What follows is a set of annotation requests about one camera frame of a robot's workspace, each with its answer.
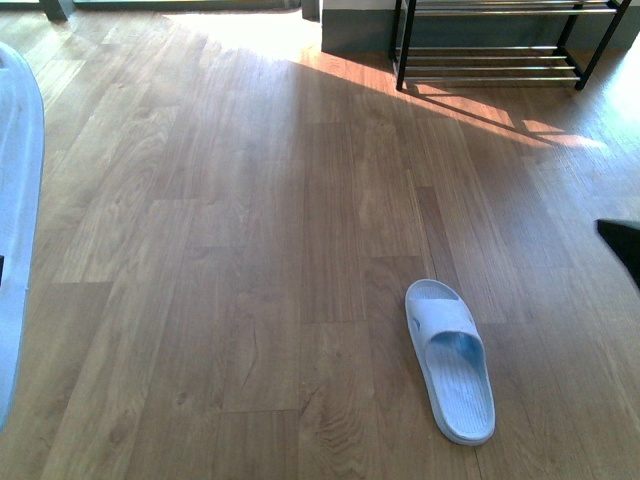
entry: white slipper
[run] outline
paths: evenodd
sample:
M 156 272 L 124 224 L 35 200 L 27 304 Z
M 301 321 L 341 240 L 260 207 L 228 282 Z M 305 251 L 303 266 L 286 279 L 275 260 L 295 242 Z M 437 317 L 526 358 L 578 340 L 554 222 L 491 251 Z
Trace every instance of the white slipper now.
M 436 280 L 418 280 L 405 308 L 438 427 L 452 442 L 480 445 L 495 429 L 484 345 L 464 301 Z

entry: shoe rack shelf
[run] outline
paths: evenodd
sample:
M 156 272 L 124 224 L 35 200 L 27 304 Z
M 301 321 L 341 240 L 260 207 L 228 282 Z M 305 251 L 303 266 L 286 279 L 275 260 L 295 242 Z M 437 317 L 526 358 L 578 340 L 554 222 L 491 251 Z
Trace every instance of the shoe rack shelf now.
M 396 89 L 404 82 L 547 82 L 572 83 L 582 90 L 613 36 L 631 0 L 396 0 L 391 47 Z M 416 18 L 494 16 L 566 16 L 555 45 L 498 48 L 415 48 L 411 45 Z M 611 21 L 586 66 L 566 48 L 580 16 L 609 15 Z

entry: wooden floor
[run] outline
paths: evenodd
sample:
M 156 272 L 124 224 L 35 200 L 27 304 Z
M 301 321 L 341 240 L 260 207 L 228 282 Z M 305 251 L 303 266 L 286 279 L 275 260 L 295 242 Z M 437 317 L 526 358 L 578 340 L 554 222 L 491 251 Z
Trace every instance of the wooden floor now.
M 572 88 L 393 89 L 300 14 L 3 13 L 46 160 L 0 478 L 636 479 L 640 45 Z M 456 288 L 497 411 L 431 415 L 404 313 Z

